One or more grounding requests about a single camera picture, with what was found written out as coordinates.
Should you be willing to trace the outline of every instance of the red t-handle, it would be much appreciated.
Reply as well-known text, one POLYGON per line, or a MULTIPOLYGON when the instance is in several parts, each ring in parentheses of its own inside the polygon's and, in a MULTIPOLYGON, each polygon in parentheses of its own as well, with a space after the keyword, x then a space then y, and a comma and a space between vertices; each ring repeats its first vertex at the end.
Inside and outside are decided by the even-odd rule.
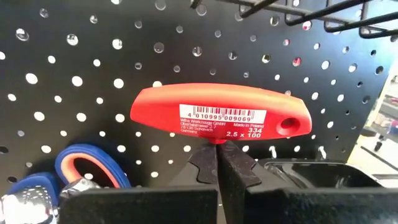
POLYGON ((130 118, 169 131, 225 140, 277 139, 308 134, 311 116, 301 99, 260 88, 187 83, 143 89, 130 118))

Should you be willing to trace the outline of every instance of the black pegboard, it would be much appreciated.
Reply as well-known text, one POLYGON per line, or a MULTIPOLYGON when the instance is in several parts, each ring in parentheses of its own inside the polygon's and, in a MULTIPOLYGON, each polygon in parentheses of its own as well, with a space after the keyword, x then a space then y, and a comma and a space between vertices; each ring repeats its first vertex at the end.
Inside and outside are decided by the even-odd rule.
MULTIPOLYGON (((155 81, 163 85, 232 83, 282 93, 290 90, 305 101, 313 119, 312 133, 238 145, 248 145, 248 153, 258 159, 271 156, 270 146, 276 147, 278 157, 314 158, 323 146, 327 158, 348 159, 386 81, 394 44, 389 37, 360 39, 357 30, 327 34, 320 21, 312 21, 312 28, 304 31, 302 26, 287 27, 283 14, 270 11, 237 21, 237 5, 214 0, 202 2, 204 16, 190 9, 189 1, 168 0, 166 4, 160 11, 153 0, 123 0, 118 5, 110 0, 0 1, 0 51, 5 55, 0 60, 0 145, 8 150, 0 154, 0 192, 10 186, 8 177, 20 179, 53 170, 58 152, 76 142, 102 147, 120 163, 133 185, 167 184, 190 156, 184 146, 195 150, 205 140, 170 137, 129 120, 135 97, 155 81), (48 17, 40 16, 42 8, 48 17), (93 14, 98 18, 96 24, 90 22, 93 14), (280 18, 276 26, 270 24, 272 16, 280 18), (142 23, 140 29, 137 21, 142 23), (177 26, 183 27, 182 33, 177 32, 177 26), (29 34, 28 41, 16 38, 18 29, 29 34), (216 30, 221 31, 221 37, 215 36, 216 30), (78 37, 76 46, 68 44, 68 34, 78 37), (113 48, 114 39, 122 40, 121 49, 113 48), (289 45, 283 45, 285 39, 290 40, 289 45), (164 45, 161 54, 154 51, 157 42, 164 45), (194 47, 201 47, 199 57, 193 55, 194 47), (232 51, 238 55, 235 60, 228 57, 232 51), (49 63, 49 55, 55 57, 55 63, 49 63), (262 62, 263 55, 271 56, 269 63, 262 62), (302 60, 298 67, 292 65, 296 57, 302 60), (93 65, 95 59, 100 60, 99 67, 93 65), (325 60, 330 66, 323 70, 325 60), (353 63, 358 67, 351 73, 348 68, 353 63), (376 75, 379 66, 384 70, 376 75), (35 74, 38 82, 29 84, 27 73, 35 74), (82 78, 82 86, 72 84, 74 76, 82 78), (124 81, 122 88, 114 87, 117 78, 124 81), (314 92, 319 93, 317 100, 312 100, 314 92), (338 102, 341 94, 344 100, 338 102), (57 95, 62 98, 60 103, 55 101, 57 95), (98 97, 103 99, 100 105, 98 97), (366 97, 370 100, 364 104, 366 97), (36 111, 45 115, 43 121, 35 120, 36 111), (78 113, 86 115, 85 122, 77 120, 78 113), (117 114, 125 116, 124 122, 116 122, 117 114), (50 146, 51 152, 43 153, 43 145, 50 146), (126 151, 118 152, 118 145, 126 151), (152 152, 153 145, 160 150, 152 152), (300 146, 299 152, 294 152, 295 146, 300 146), (153 171, 159 173, 157 178, 150 176, 153 171)), ((325 3, 301 0, 299 7, 316 10, 325 3)), ((350 9, 347 16, 355 16, 356 10, 350 9)), ((88 170, 94 180, 102 181, 100 171, 87 169, 87 164, 80 166, 86 168, 83 173, 88 170)))

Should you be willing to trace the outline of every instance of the barcode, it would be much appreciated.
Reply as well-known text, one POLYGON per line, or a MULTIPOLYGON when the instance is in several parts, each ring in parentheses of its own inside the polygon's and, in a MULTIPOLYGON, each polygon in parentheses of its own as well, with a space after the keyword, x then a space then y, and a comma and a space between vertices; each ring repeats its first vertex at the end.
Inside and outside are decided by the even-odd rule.
POLYGON ((230 108, 215 108, 209 106, 194 106, 193 114, 206 113, 206 114, 220 114, 225 115, 237 115, 237 116, 249 116, 254 118, 254 110, 244 110, 244 109, 230 109, 230 108))

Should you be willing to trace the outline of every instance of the white sticker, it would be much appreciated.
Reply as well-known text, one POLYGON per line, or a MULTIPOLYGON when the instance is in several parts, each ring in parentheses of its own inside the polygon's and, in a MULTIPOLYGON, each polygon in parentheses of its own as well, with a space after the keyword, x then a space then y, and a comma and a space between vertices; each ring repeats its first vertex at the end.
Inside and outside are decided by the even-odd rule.
POLYGON ((266 110, 180 105, 180 117, 206 121, 264 124, 266 110))

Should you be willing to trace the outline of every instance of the barcode label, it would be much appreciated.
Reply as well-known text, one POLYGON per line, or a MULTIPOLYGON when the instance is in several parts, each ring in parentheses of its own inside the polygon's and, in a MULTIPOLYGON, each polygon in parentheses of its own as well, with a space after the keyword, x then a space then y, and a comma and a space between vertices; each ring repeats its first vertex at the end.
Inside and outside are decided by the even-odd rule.
POLYGON ((263 124, 266 110, 218 108, 210 106, 180 105, 180 117, 208 121, 263 124))

